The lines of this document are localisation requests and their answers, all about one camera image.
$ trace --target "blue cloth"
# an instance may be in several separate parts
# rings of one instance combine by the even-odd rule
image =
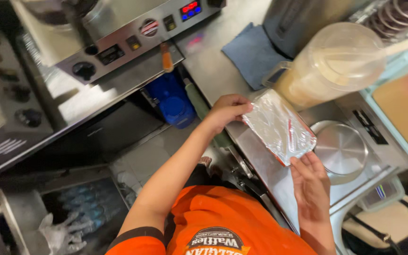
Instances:
[[[255,27],[253,23],[221,50],[254,90],[264,88],[262,78],[279,62],[288,60],[275,51],[264,28],[260,25]]]

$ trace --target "orange t-shirt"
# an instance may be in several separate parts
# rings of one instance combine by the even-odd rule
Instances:
[[[187,187],[171,212],[176,229],[166,249],[158,229],[143,227],[118,236],[106,255],[316,255],[240,190]]]

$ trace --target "aluminum foil packet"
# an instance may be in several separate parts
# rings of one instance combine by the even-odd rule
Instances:
[[[253,111],[243,121],[257,134],[281,165],[291,164],[291,157],[302,157],[314,149],[317,138],[294,108],[273,89],[266,90],[253,102]]]

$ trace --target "person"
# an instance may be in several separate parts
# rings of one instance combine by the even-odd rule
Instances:
[[[330,180],[314,153],[291,159],[301,236],[281,228],[256,199],[241,190],[186,185],[198,162],[195,171],[208,166],[209,159],[200,158],[213,137],[251,111],[251,102],[241,95],[220,97],[182,147],[146,183],[107,255],[335,255]],[[166,243],[165,221],[170,212],[175,230]]]

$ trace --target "light blue tray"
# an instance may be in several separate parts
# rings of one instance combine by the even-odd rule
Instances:
[[[387,67],[385,72],[380,76],[379,80],[367,89],[361,90],[360,94],[364,97],[365,101],[371,106],[383,124],[387,127],[393,137],[398,141],[401,147],[408,154],[408,143],[402,137],[400,132],[394,127],[388,117],[383,113],[382,109],[377,105],[372,97],[373,91],[380,85],[399,78],[408,74],[408,51],[399,53],[388,58]]]

